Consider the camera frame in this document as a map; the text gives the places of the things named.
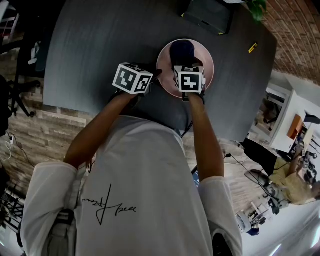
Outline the green plant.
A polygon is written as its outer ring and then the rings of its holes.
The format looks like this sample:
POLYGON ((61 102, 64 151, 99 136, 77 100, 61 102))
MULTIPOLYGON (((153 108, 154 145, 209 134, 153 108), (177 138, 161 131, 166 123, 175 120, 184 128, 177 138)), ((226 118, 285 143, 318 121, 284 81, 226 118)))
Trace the green plant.
POLYGON ((245 0, 248 10, 256 22, 260 22, 267 11, 267 0, 245 0))

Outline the black tablet blue screen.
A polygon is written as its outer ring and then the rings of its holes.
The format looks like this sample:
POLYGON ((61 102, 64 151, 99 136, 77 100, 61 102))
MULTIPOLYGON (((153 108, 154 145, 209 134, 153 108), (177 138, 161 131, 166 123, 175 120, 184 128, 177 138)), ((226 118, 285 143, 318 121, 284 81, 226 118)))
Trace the black tablet blue screen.
POLYGON ((198 166, 195 166, 193 168, 193 170, 191 171, 191 174, 192 174, 192 178, 193 178, 193 181, 195 183, 195 186, 198 188, 199 185, 200 185, 200 179, 199 179, 199 173, 198 173, 198 166))

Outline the dark blue cloth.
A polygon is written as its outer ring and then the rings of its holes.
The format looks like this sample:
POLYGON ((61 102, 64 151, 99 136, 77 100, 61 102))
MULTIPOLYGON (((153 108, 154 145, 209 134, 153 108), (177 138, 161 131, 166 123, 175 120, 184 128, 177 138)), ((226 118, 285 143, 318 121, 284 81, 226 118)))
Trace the dark blue cloth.
POLYGON ((174 70, 175 66, 203 66, 203 62, 195 57, 195 46, 189 40, 173 42, 169 54, 172 70, 174 70))

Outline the person's left forearm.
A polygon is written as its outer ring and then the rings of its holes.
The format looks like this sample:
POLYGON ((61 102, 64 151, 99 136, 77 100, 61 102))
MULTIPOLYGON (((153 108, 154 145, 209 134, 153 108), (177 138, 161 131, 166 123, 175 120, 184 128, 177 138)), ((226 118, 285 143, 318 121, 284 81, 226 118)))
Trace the person's left forearm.
POLYGON ((106 141, 109 130, 121 112, 136 96, 126 92, 115 96, 104 109, 75 137, 63 162, 76 169, 92 160, 106 141))

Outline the big pink plate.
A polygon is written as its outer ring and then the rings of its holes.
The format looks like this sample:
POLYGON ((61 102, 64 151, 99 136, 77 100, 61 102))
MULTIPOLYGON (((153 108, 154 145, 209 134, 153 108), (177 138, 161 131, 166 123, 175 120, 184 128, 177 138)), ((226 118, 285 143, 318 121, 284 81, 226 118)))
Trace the big pink plate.
POLYGON ((170 95, 181 99, 183 97, 183 94, 179 92, 179 89, 176 87, 175 81, 174 81, 174 71, 172 70, 172 62, 171 62, 171 57, 170 57, 170 48, 171 45, 174 42, 179 42, 187 40, 190 41, 193 46, 194 46, 194 56, 199 59, 204 67, 204 77, 206 78, 206 83, 205 83, 205 88, 204 90, 206 91, 214 78, 214 62, 212 59, 212 56, 210 52, 206 49, 205 46, 203 46, 201 43, 193 40, 193 39, 177 39, 174 41, 171 41, 168 43, 160 52, 157 62, 156 62, 156 67, 157 69, 161 69, 162 73, 158 78, 158 81, 162 88, 170 95))

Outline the person's white t-shirt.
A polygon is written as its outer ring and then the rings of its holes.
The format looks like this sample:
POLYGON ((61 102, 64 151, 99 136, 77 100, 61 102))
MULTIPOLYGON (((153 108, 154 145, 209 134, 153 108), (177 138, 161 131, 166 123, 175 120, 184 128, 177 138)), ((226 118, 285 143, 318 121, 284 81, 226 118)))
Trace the person's white t-shirt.
POLYGON ((242 256, 225 178, 196 187, 182 139, 158 123, 120 117, 75 194, 75 256, 214 256, 215 234, 242 256))

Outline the pale grey rag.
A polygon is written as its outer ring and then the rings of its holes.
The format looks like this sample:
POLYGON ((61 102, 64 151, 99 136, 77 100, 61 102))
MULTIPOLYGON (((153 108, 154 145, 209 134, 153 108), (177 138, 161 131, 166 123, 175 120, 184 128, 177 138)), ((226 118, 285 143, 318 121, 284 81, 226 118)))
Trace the pale grey rag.
POLYGON ((27 62, 28 65, 33 65, 37 62, 37 55, 40 51, 41 41, 36 41, 33 48, 31 49, 31 57, 30 60, 27 62))

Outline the white shelf unit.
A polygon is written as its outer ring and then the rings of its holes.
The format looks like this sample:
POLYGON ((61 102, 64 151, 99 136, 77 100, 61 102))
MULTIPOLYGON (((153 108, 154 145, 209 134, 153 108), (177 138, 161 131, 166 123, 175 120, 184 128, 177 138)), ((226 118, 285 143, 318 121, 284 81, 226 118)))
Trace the white shelf unit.
POLYGON ((0 21, 0 46, 9 44, 14 37, 20 15, 16 10, 7 9, 0 21))

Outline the black box yellow corners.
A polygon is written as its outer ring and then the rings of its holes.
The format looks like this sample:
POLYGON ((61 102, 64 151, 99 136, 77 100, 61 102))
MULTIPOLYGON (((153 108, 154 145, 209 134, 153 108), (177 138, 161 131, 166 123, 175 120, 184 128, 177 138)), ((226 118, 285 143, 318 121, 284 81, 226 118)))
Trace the black box yellow corners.
POLYGON ((221 36, 229 33, 234 10, 223 0, 178 0, 178 15, 221 36))

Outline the black pouch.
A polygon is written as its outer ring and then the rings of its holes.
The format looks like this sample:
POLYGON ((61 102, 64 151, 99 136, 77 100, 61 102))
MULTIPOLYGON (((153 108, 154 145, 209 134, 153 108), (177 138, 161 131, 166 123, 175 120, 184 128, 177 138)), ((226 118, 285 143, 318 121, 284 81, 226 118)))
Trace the black pouch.
POLYGON ((213 256, 233 256, 224 236, 216 233, 212 238, 213 256))

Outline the black office chair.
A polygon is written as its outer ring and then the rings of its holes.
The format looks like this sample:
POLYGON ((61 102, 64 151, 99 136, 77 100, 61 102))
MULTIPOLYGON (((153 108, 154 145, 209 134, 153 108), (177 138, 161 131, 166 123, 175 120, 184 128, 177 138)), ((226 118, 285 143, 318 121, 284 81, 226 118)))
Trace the black office chair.
POLYGON ((26 92, 32 87, 39 87, 41 83, 38 80, 20 83, 19 78, 21 76, 36 79, 45 77, 46 63, 43 62, 43 58, 41 56, 41 46, 45 35, 45 28, 46 25, 44 18, 38 16, 29 21, 29 25, 27 26, 27 29, 23 35, 23 39, 10 42, 1 47, 2 53, 9 52, 13 49, 19 49, 14 80, 7 82, 8 96, 11 100, 9 110, 14 115, 17 114, 17 108, 15 105, 18 104, 27 117, 35 116, 33 111, 28 112, 24 103, 22 102, 20 94, 26 92), (36 42, 41 42, 40 50, 37 54, 37 62, 35 64, 28 65, 28 61, 31 58, 31 49, 34 47, 36 42))

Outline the grey metal equipment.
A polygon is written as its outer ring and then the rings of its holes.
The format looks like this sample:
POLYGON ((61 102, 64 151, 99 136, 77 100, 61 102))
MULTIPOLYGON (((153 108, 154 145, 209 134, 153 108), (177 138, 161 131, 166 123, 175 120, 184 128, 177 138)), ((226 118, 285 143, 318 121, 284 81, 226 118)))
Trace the grey metal equipment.
POLYGON ((248 234, 252 229, 254 229, 254 233, 259 233, 260 226, 273 219, 272 208, 268 204, 269 200, 263 196, 258 197, 236 213, 235 218, 242 234, 248 234))

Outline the orange box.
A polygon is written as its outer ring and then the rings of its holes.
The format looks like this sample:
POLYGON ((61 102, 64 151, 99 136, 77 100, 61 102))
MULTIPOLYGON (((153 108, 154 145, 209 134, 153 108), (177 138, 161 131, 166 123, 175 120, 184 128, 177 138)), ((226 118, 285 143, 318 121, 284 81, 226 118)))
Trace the orange box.
POLYGON ((303 127, 303 120, 300 115, 296 114, 288 130, 287 136, 290 139, 295 140, 299 135, 299 133, 301 132, 302 127, 303 127))

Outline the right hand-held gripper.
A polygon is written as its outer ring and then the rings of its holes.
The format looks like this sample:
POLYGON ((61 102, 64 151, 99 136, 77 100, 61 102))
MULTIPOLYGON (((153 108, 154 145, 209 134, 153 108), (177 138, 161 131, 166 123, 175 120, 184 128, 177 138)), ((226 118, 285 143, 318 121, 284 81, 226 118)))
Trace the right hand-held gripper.
POLYGON ((198 95, 204 101, 206 78, 203 66, 173 67, 174 82, 178 91, 182 93, 182 101, 188 102, 188 93, 198 95))

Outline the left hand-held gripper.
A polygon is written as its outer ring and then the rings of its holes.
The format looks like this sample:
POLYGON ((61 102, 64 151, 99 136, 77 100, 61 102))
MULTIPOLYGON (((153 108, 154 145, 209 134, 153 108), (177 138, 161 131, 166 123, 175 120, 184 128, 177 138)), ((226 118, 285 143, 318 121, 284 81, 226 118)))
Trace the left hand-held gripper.
POLYGON ((161 69, 151 70, 150 67, 145 69, 145 66, 123 62, 118 65, 112 85, 118 92, 130 95, 147 94, 152 82, 156 82, 162 72, 161 69))

